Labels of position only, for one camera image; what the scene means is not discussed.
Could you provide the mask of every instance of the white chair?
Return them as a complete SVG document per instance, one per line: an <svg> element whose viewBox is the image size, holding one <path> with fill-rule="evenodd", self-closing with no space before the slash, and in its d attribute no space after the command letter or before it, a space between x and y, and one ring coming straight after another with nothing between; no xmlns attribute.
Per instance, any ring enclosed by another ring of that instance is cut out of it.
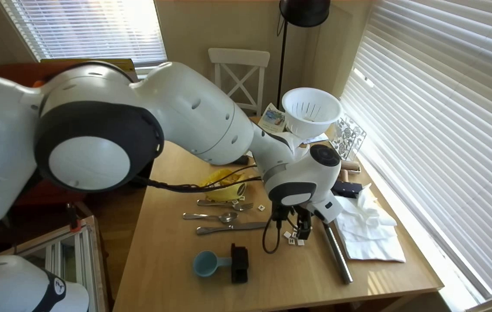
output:
<svg viewBox="0 0 492 312"><path fill-rule="evenodd" d="M262 100L263 100L263 83L265 79L265 68L269 63L270 53L266 51L254 51L243 49L222 49L222 48L210 48L209 59L215 64L215 84L221 89L221 67L232 77L236 85L227 93L231 96L238 88L244 91L244 94L250 100L250 103L236 103L240 108L252 109L258 116L261 116ZM238 64L252 66L252 69L241 79L228 68L227 64ZM254 101L253 97L244 87L244 82L253 74L256 70L259 70L259 83L257 88L257 101Z"/></svg>

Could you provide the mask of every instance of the window blind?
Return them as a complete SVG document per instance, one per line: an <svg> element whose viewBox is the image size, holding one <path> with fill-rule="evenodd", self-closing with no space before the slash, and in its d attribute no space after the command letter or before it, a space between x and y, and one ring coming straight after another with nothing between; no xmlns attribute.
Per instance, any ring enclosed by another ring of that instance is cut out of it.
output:
<svg viewBox="0 0 492 312"><path fill-rule="evenodd" d="M1 0L40 59L166 61L153 0Z"/></svg>
<svg viewBox="0 0 492 312"><path fill-rule="evenodd" d="M341 102L361 153L492 296L492 0L378 0Z"/></svg>

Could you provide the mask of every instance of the butter knife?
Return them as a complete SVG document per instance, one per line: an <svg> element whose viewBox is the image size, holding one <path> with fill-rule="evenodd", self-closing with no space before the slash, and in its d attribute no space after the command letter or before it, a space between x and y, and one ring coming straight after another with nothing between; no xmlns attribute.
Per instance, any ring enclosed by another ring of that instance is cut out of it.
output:
<svg viewBox="0 0 492 312"><path fill-rule="evenodd" d="M267 225L266 222L248 222L236 225L229 225L227 227L198 227L196 229L196 233L198 235L209 234L218 231L230 231L230 230L253 230L253 229L262 229Z"/></svg>

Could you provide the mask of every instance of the wooden table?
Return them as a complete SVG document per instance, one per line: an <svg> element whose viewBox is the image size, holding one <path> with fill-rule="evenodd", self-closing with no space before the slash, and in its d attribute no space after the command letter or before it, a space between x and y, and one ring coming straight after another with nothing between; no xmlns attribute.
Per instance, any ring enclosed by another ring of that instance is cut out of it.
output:
<svg viewBox="0 0 492 312"><path fill-rule="evenodd" d="M219 168L166 142L165 150L154 162L151 179L169 184L198 183ZM249 174L257 176L253 169ZM371 181L364 171L350 175L350 180L363 184ZM372 192L398 220L374 186ZM245 195L246 202L254 202L254 209L239 213L239 220L267 221L271 203L262 183L250 182ZM148 188L115 301L116 312L271 311L379 298L410 298L443 286L400 222L396 232L407 262L349 260L354 282L345 286L317 218L313 218L313 230L305 246L288 245L281 237L279 250L269 255L261 247L262 229L196 235L196 227L214 227L220 223L183 220L182 213L228 211L196 206L196 200L203 198L203 194ZM256 209L259 204L269 209L261 212ZM283 224L284 231L292 232L288 223ZM267 234L267 247L272 248L275 242L273 223ZM197 253L212 250L220 257L229 257L231 243L248 248L250 269L246 284L231 284L230 268L220 268L209 278L194 274L192 261Z"/></svg>

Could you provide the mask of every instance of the black lamp shade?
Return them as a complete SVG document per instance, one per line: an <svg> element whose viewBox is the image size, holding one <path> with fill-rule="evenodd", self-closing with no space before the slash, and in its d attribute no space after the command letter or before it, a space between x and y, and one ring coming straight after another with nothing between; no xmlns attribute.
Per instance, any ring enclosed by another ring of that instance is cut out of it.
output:
<svg viewBox="0 0 492 312"><path fill-rule="evenodd" d="M329 17L331 0L280 0L283 18L295 26L313 27Z"/></svg>

